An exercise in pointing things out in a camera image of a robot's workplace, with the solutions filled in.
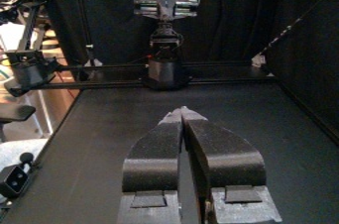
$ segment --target black tabletop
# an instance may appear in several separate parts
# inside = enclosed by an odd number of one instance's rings
[[[190,86],[172,92],[86,90],[4,223],[115,223],[128,150],[182,106],[261,151],[283,223],[339,223],[338,148],[275,84]],[[183,212],[183,223],[195,223],[193,211]]]

